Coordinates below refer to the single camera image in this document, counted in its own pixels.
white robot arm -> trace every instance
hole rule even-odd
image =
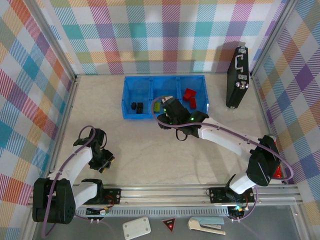
[[[73,152],[79,149],[81,146],[77,145],[73,147]],[[75,209],[80,207],[89,199],[93,199],[97,195],[97,184],[94,182],[81,182],[77,186],[73,186],[74,182],[84,168],[86,164],[88,164],[91,159],[93,158],[93,153],[91,147],[84,147],[80,150],[75,156],[71,158],[71,160],[65,165],[62,174],[57,179],[62,180],[66,179],[69,180],[70,185],[72,186],[72,193],[75,201]],[[54,180],[59,169],[53,171],[48,175],[50,180]]]
[[[270,183],[281,163],[275,155],[265,149],[271,149],[274,153],[279,154],[277,146],[270,136],[265,135],[263,138],[257,138],[241,134],[215,121],[203,112],[190,113],[178,99],[172,96],[163,97],[161,105],[165,112],[157,117],[161,128],[170,129],[173,127],[186,135],[209,140],[249,161],[248,168],[234,175],[229,180],[227,188],[240,195],[255,185],[267,186]]]
[[[86,164],[100,173],[110,167],[115,158],[110,151],[101,147],[104,138],[107,141],[103,130],[92,128],[89,137],[79,138],[73,144],[73,154],[60,168],[51,172],[47,178],[35,181],[32,204],[32,218],[35,222],[68,224],[76,209],[85,202],[91,199],[104,200],[101,180],[85,179],[78,186],[73,186]]]

colorful plaid backdrop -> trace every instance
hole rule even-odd
[[[281,154],[320,239],[320,0],[301,0],[256,76]]]
[[[37,0],[80,74],[226,72],[256,62],[286,0]]]
[[[71,80],[23,1],[0,4],[0,240],[16,240]]]

red light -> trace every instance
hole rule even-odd
[[[282,177],[283,177],[280,166],[278,166],[278,168],[276,169],[273,177],[274,177],[274,178],[282,178]]]

metal frame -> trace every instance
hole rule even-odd
[[[254,81],[254,76],[252,75],[250,78],[251,78],[251,83],[253,85],[253,89],[254,89],[254,93],[255,93],[256,99],[258,99],[258,103],[260,105],[260,112],[261,112],[261,114],[263,116],[264,124],[268,128],[268,132],[270,134],[272,134],[273,131],[272,131],[271,127],[270,127],[270,124],[269,124],[269,121],[268,121],[267,112],[265,111],[265,108],[264,108],[263,103],[262,103],[263,102],[262,98],[261,98],[261,96],[259,94],[259,89],[257,87],[256,82]]]
[[[278,20],[274,25],[275,27],[273,28],[272,33],[270,34],[268,40],[266,41],[265,46],[261,51],[261,54],[258,57],[258,60],[256,61],[251,71],[252,76],[254,76],[257,73],[257,71],[265,64],[266,59],[268,57],[268,53],[270,52],[270,49],[273,47],[273,45],[279,38],[291,13],[294,11],[299,1],[300,0],[287,0],[285,6],[283,7],[282,13],[280,14]]]
[[[108,217],[139,217],[139,216],[228,216],[227,206],[234,203],[211,204],[206,190],[211,187],[224,187],[215,184],[140,184],[140,185],[105,185],[105,188],[120,188],[121,200],[119,205],[112,208],[113,214]],[[290,206],[298,229],[300,239],[312,239],[308,232],[302,214],[302,198],[296,185],[270,184],[267,187],[258,187],[258,206]],[[77,214],[86,216],[86,208],[101,208],[104,205],[82,205]],[[30,240],[36,230],[36,223],[32,221],[32,198],[29,201],[26,216],[33,224],[22,232],[22,238]]]
[[[69,63],[67,56],[65,55],[63,49],[58,43],[58,40],[56,39],[54,32],[49,26],[38,4],[36,3],[35,0],[23,0],[23,2],[28,7],[36,23],[39,25],[41,31],[43,32],[43,35],[45,36],[47,42],[53,49],[59,61],[61,62],[64,70],[68,73],[71,79],[75,80],[76,73],[74,72],[71,64]]]
[[[39,24],[43,34],[45,35],[47,41],[53,48],[58,59],[61,61],[64,69],[68,72],[69,76],[73,79],[70,94],[67,101],[65,111],[63,113],[63,119],[61,123],[61,128],[57,135],[57,140],[53,150],[52,157],[50,159],[50,164],[48,165],[45,174],[47,175],[50,170],[56,167],[58,161],[58,155],[61,150],[63,139],[65,136],[65,131],[67,127],[68,120],[70,118],[73,102],[77,93],[79,78],[76,78],[75,72],[73,71],[67,57],[65,56],[63,50],[61,49],[58,41],[55,38],[50,26],[48,25],[46,19],[44,18],[42,11],[34,0],[24,0],[25,4],[29,8],[31,14],[36,19]],[[281,34],[291,12],[295,9],[299,0],[288,0],[284,10],[279,17],[276,27],[272,31],[257,63],[252,70],[252,78],[254,79],[255,74],[258,69],[263,66],[268,52],[272,48],[273,44],[278,39]],[[255,85],[256,94],[261,104],[261,109],[263,108],[262,100],[258,94],[257,86]],[[268,123],[265,112],[263,112],[265,117],[265,122]],[[210,207],[211,209],[221,209],[225,206],[234,206],[232,203],[225,204],[211,204],[210,198],[206,195],[206,190],[209,187],[224,187],[224,185],[212,185],[212,184],[157,184],[157,185],[106,185],[105,188],[120,188],[121,189],[121,201],[119,205],[114,206],[114,210],[130,210],[130,209],[147,209],[147,208],[188,208],[193,207],[195,209],[203,209]],[[292,210],[292,214],[298,229],[298,233],[302,240],[313,239],[309,233],[312,233],[308,229],[308,219],[304,217],[305,210],[302,203],[302,198],[300,196],[298,187],[296,185],[286,185],[286,184],[270,184],[268,187],[258,187],[258,206],[278,206],[278,205],[289,205]],[[101,207],[100,205],[83,205],[79,210],[83,211],[86,207]],[[33,238],[34,232],[37,227],[37,223],[32,220],[32,198],[27,206],[27,211],[23,219],[23,225],[21,226],[22,231],[20,232],[19,239],[21,240],[31,240]]]
[[[47,176],[49,174],[49,171],[53,170],[56,167],[56,164],[58,162],[58,156],[60,153],[60,149],[62,147],[62,143],[65,137],[65,132],[67,128],[67,124],[71,115],[71,110],[75,101],[76,93],[78,90],[80,82],[80,77],[75,78],[75,80],[71,83],[69,97],[67,100],[67,104],[63,113],[62,121],[61,121],[61,128],[58,130],[56,142],[54,144],[54,149],[51,155],[51,158],[49,159],[49,164],[46,167],[46,170],[44,172],[44,175]],[[37,227],[37,223],[33,221],[32,219],[32,208],[28,207],[21,225],[21,231],[19,234],[20,240],[31,240],[33,238],[33,235],[35,233]]]

bin compartment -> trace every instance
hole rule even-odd
[[[196,109],[183,100],[186,89],[196,91]],[[151,103],[161,96],[173,96],[190,112],[199,110],[208,113],[209,99],[204,75],[177,76],[126,76],[122,94],[122,115],[124,119],[152,119]],[[132,103],[143,103],[143,113],[131,109]],[[163,114],[162,107],[156,115]]]

